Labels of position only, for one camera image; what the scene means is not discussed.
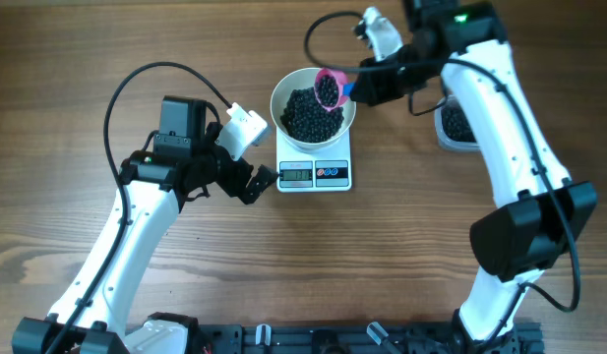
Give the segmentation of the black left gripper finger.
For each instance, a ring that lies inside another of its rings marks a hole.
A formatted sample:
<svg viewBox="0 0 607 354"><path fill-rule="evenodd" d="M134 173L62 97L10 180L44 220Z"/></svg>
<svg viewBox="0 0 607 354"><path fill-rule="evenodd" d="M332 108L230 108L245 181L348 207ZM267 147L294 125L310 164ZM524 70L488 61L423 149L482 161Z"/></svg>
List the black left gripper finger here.
<svg viewBox="0 0 607 354"><path fill-rule="evenodd" d="M279 173L277 171L261 165L257 174L250 179L246 190L255 190L260 196L268 187L276 182L278 177Z"/></svg>
<svg viewBox="0 0 607 354"><path fill-rule="evenodd" d="M242 194L238 196L238 199L244 205L253 204L259 197L259 193L255 190L245 190Z"/></svg>

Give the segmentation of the pink scoop with blue handle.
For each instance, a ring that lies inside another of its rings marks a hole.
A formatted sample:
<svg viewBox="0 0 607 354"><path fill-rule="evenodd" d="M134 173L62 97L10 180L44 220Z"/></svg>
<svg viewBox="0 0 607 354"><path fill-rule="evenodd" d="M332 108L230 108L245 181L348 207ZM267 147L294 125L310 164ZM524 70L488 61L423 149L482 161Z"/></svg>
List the pink scoop with blue handle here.
<svg viewBox="0 0 607 354"><path fill-rule="evenodd" d="M314 94L319 104L327 111L341 107L351 95L354 83L341 71L322 68L315 78Z"/></svg>

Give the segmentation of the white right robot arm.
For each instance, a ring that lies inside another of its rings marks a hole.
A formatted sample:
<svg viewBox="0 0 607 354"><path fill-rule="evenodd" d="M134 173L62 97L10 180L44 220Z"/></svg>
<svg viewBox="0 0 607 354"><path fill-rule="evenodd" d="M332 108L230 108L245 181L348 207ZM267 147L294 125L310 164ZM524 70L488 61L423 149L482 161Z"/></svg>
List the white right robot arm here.
<svg viewBox="0 0 607 354"><path fill-rule="evenodd" d="M356 27L373 50L351 97L371 105L411 94L440 78L464 113L483 156L496 205L469 231L479 270L457 316L467 348L500 344L527 290L576 241L597 204L549 147L516 76L505 27L487 2L408 1L404 43L375 8Z"/></svg>

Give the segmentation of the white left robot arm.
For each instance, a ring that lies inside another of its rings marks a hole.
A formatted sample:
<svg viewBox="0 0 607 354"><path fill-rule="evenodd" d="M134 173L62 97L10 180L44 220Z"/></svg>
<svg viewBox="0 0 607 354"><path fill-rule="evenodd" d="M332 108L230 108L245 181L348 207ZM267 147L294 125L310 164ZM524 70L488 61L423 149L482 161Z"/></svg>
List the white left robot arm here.
<svg viewBox="0 0 607 354"><path fill-rule="evenodd" d="M207 122L214 106L166 97L160 122L118 173L113 210L84 265L43 320L24 318L12 337L16 353L209 353L197 319L154 313L136 330L127 319L153 251L183 206L205 198L216 183L229 197L253 203L275 182L266 166L242 157L270 131L238 104L229 121Z"/></svg>

